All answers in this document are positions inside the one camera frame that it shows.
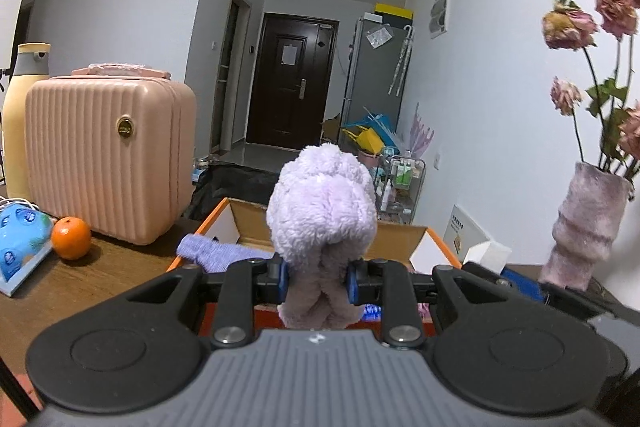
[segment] green leaf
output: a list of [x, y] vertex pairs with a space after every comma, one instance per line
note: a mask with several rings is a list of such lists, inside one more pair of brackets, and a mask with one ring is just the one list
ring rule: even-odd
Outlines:
[[600, 148], [602, 152], [616, 160], [623, 160], [623, 156], [618, 150], [620, 141], [620, 125], [629, 117], [629, 113], [624, 109], [615, 108], [610, 117], [605, 120], [602, 136], [600, 137]]
[[598, 105], [598, 102], [596, 100], [593, 100], [590, 104], [589, 107], [587, 107], [587, 111], [589, 111], [591, 113], [591, 116], [593, 118], [597, 118], [599, 115], [599, 109], [600, 106]]
[[596, 86], [591, 86], [587, 89], [587, 94], [591, 97], [592, 102], [590, 103], [587, 111], [591, 113], [594, 118], [597, 118], [599, 115], [599, 109], [609, 102], [611, 98], [610, 91], [611, 89], [615, 89], [616, 83], [612, 78], [608, 78], [604, 81], [603, 84], [598, 85], [598, 92], [596, 93]]
[[607, 84], [607, 82], [605, 81], [604, 84], [599, 84], [598, 85], [598, 93], [597, 94], [596, 94], [596, 86], [591, 86], [589, 89], [587, 89], [587, 94], [593, 100], [597, 100], [598, 96], [599, 96], [600, 97], [600, 101], [602, 102], [602, 100], [605, 97], [609, 96], [609, 88], [610, 88], [610, 84]]
[[625, 87], [614, 87], [613, 89], [611, 89], [611, 96], [613, 98], [617, 98], [618, 100], [620, 100], [620, 102], [625, 102], [626, 94], [627, 94], [628, 90], [629, 90], [629, 88], [627, 86], [625, 86]]

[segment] doorway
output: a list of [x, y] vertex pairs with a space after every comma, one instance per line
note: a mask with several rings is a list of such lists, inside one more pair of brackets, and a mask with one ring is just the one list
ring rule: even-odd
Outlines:
[[320, 141], [338, 22], [264, 16], [247, 142], [302, 149]]
[[246, 0], [231, 0], [214, 89], [211, 152], [231, 149], [236, 98], [250, 15], [251, 6]]

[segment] gray floor tile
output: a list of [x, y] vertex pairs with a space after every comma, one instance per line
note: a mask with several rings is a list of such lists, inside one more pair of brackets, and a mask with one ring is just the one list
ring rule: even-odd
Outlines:
[[225, 155], [220, 156], [220, 161], [263, 171], [280, 172], [282, 166], [296, 159], [298, 154], [300, 151], [289, 151], [269, 145], [240, 143]]

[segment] cream thermos bottle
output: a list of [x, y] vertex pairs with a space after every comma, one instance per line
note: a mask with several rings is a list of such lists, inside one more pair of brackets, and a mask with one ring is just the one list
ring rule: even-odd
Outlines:
[[10, 198], [31, 201], [29, 172], [24, 142], [24, 114], [27, 91], [38, 80], [49, 78], [50, 44], [20, 44], [14, 74], [2, 106], [2, 150], [4, 177]]

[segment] wooden table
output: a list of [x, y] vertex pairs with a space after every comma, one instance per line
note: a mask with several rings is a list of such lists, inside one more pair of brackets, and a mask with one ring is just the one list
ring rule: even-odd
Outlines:
[[44, 328], [163, 273], [198, 225], [179, 219], [147, 247], [95, 235], [90, 253], [74, 262], [49, 254], [12, 298], [0, 294], [0, 356], [24, 373], [27, 348]]

